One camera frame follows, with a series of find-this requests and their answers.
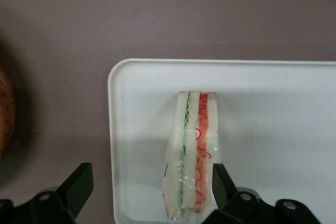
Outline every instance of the sandwich half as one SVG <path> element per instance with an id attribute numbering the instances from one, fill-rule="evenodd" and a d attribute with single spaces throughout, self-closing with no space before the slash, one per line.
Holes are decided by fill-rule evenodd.
<path id="1" fill-rule="evenodd" d="M 216 93 L 182 91 L 167 144 L 163 197 L 167 217 L 197 223 L 217 208 L 212 168 L 219 163 Z"/>

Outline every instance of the brown bread roll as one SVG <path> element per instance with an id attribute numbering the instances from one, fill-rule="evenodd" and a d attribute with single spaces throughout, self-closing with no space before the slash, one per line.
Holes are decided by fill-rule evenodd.
<path id="1" fill-rule="evenodd" d="M 0 65 L 0 157 L 14 130 L 15 99 L 12 83 Z"/>

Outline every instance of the tomato slice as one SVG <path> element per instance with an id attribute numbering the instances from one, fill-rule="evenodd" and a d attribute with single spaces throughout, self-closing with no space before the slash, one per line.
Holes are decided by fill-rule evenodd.
<path id="1" fill-rule="evenodd" d="M 207 177 L 206 177 L 206 156 L 210 155 L 206 152 L 206 132 L 209 128 L 208 95 L 202 94 L 199 98 L 198 108 L 198 138 L 197 141 L 197 159 L 196 159 L 196 179 L 195 179 L 195 212 L 201 212 L 205 207 L 207 196 Z"/>

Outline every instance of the plastic tray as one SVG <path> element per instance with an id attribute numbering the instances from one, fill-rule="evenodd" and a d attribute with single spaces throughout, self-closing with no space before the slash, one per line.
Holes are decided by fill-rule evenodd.
<path id="1" fill-rule="evenodd" d="M 181 90 L 217 92 L 222 161 L 237 186 L 334 222 L 334 62 L 128 59 L 108 80 L 117 224 L 167 222 L 164 156 Z"/>

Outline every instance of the clamp screw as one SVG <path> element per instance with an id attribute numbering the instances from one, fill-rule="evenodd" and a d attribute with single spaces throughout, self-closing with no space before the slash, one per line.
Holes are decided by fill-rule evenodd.
<path id="1" fill-rule="evenodd" d="M 243 200 L 246 200 L 246 201 L 249 201 L 249 200 L 252 199 L 251 195 L 250 195 L 250 194 L 247 194 L 247 193 L 243 193 L 243 194 L 241 194 L 240 196 L 241 196 L 241 198 L 242 198 Z"/>
<path id="2" fill-rule="evenodd" d="M 50 197 L 50 194 L 49 193 L 46 193 L 46 194 L 42 194 L 39 198 L 40 201 L 43 201 L 43 200 L 46 200 L 46 199 L 49 199 Z"/>
<path id="3" fill-rule="evenodd" d="M 290 210 L 295 210 L 296 209 L 296 205 L 293 202 L 290 201 L 284 201 L 284 206 L 287 207 Z"/>

